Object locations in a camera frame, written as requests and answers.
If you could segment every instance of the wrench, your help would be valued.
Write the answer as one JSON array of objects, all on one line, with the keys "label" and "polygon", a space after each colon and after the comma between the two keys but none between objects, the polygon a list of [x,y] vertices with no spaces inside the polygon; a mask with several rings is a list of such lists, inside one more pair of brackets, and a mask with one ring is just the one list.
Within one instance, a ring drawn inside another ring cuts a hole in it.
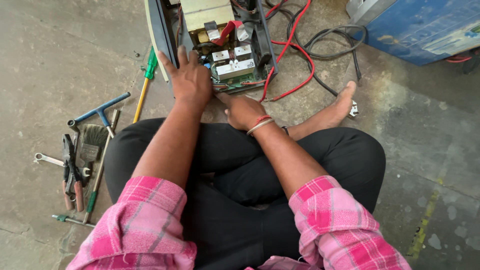
[{"label": "wrench", "polygon": [[[64,166],[64,163],[63,163],[62,161],[60,161],[60,160],[56,160],[56,159],[51,158],[51,157],[49,157],[49,156],[46,156],[46,155],[44,155],[44,154],[42,154],[42,153],[36,153],[36,154],[35,154],[35,157],[34,157],[34,159],[33,159],[33,162],[38,163],[39,160],[45,160],[45,161],[51,162],[51,163],[53,163],[53,164],[60,165],[60,166],[62,166],[62,167]],[[90,175],[88,174],[88,171],[90,171],[89,168],[78,168],[78,170],[80,171],[80,174],[81,174],[83,177],[88,177],[88,176],[90,176]]]}]

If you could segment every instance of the red thread bracelet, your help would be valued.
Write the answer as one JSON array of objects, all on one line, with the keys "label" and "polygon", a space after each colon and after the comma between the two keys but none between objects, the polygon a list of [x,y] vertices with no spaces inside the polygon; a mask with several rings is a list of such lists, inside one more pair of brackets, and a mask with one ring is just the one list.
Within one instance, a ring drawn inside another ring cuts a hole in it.
[{"label": "red thread bracelet", "polygon": [[257,118],[257,121],[255,122],[255,125],[253,125],[253,126],[256,126],[256,125],[260,124],[261,121],[263,121],[263,120],[265,120],[265,119],[267,119],[267,118],[272,118],[272,117],[271,117],[270,115],[268,115],[268,114],[267,114],[267,115],[264,115],[264,116],[260,116],[259,118]]}]

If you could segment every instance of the pink plaid shirt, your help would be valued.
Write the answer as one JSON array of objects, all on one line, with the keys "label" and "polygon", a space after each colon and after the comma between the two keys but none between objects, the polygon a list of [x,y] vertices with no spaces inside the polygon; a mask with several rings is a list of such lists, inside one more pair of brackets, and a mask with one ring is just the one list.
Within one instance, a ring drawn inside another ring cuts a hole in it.
[{"label": "pink plaid shirt", "polygon": [[[167,180],[130,179],[67,269],[193,269],[197,247],[183,240],[180,224],[186,202],[185,192]],[[373,216],[333,177],[308,182],[288,204],[308,263],[273,256],[258,269],[410,269]]]}]

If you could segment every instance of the blue t-handle wrench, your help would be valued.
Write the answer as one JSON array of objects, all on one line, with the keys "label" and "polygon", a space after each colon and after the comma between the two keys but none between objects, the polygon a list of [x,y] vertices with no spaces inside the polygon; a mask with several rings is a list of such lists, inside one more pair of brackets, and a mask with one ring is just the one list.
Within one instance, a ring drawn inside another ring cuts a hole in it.
[{"label": "blue t-handle wrench", "polygon": [[113,133],[113,130],[110,127],[110,122],[108,121],[107,116],[104,113],[104,110],[106,108],[108,108],[112,105],[115,105],[115,104],[119,103],[120,101],[128,98],[129,96],[130,96],[130,92],[127,92],[127,93],[125,93],[125,94],[123,94],[123,95],[121,95],[117,98],[114,98],[114,99],[110,100],[109,102],[106,102],[106,103],[100,105],[98,108],[93,109],[93,110],[87,112],[86,114],[75,118],[74,120],[69,120],[67,122],[67,126],[69,126],[71,129],[73,129],[75,132],[77,132],[78,131],[78,128],[77,128],[78,123],[80,123],[81,121],[87,119],[88,117],[98,113],[98,115],[102,119],[103,124],[108,129],[108,133],[110,133],[110,136],[113,138],[113,136],[115,136],[115,133]]}]

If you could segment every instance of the hand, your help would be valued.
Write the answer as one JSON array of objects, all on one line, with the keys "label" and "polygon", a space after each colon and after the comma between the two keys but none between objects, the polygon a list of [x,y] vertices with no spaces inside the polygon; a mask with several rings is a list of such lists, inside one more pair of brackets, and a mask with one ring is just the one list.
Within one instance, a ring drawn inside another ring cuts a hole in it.
[{"label": "hand", "polygon": [[157,58],[170,74],[176,103],[187,103],[192,109],[197,108],[203,111],[212,96],[210,71],[207,67],[198,64],[196,51],[190,51],[189,55],[190,62],[188,62],[185,46],[179,47],[179,69],[161,51],[158,51]]},{"label": "hand", "polygon": [[249,131],[259,117],[267,114],[258,101],[247,96],[233,97],[225,93],[216,93],[215,96],[227,105],[228,123],[236,129]]}]

